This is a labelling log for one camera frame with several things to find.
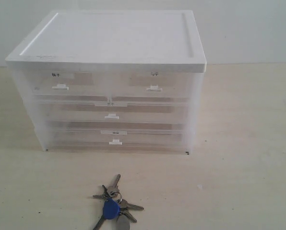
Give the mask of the key bunch with blue fob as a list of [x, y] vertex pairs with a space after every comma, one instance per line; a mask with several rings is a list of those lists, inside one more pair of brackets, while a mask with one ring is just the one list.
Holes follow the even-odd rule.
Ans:
[[105, 220], [116, 219], [117, 230], [129, 230], [130, 222], [137, 223], [137, 219], [129, 212], [129, 210], [143, 211], [144, 207], [129, 203], [122, 197], [118, 188], [121, 174], [117, 174], [113, 183], [108, 187], [102, 185], [104, 193], [102, 195], [93, 195], [93, 198], [103, 199], [102, 215], [94, 226], [94, 230], [99, 230]]

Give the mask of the middle wide clear drawer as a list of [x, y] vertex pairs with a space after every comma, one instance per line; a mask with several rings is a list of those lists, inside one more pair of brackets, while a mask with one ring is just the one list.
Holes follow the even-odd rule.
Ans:
[[38, 122], [127, 122], [183, 124], [192, 110], [185, 104], [124, 104], [101, 106], [96, 103], [39, 101], [30, 105]]

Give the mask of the bottom wide clear drawer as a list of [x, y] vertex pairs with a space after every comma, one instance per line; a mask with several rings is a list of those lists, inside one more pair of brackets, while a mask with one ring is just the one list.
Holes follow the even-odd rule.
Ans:
[[152, 130], [126, 128], [51, 128], [45, 149], [78, 147], [151, 147], [186, 148], [181, 130]]

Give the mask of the wide clear drawer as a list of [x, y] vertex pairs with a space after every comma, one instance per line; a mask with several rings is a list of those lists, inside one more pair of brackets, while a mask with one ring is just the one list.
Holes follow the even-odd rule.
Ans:
[[101, 106], [96, 103], [39, 101], [30, 105], [38, 122], [127, 122], [183, 124], [192, 110], [185, 104], [124, 104]]
[[51, 128], [45, 149], [78, 147], [151, 147], [186, 148], [181, 130], [152, 130], [126, 128]]

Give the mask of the white translucent drawer cabinet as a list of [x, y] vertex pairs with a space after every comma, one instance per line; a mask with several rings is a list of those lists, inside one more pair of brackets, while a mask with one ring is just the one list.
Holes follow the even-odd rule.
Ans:
[[[200, 103], [206, 57], [194, 18], [189, 10], [94, 10], [52, 11], [6, 57], [35, 134], [45, 151], [111, 150], [189, 154], [194, 149], [196, 117]], [[62, 96], [34, 94], [26, 71], [57, 70], [90, 72], [103, 79], [107, 96]], [[119, 73], [174, 72], [195, 75], [193, 89], [185, 102], [160, 101], [111, 95], [111, 75]], [[39, 101], [96, 103], [101, 106], [124, 104], [185, 104], [191, 110], [183, 124], [127, 122], [38, 122], [29, 113]], [[186, 148], [151, 147], [66, 147], [45, 149], [51, 128], [126, 128], [181, 130]]]

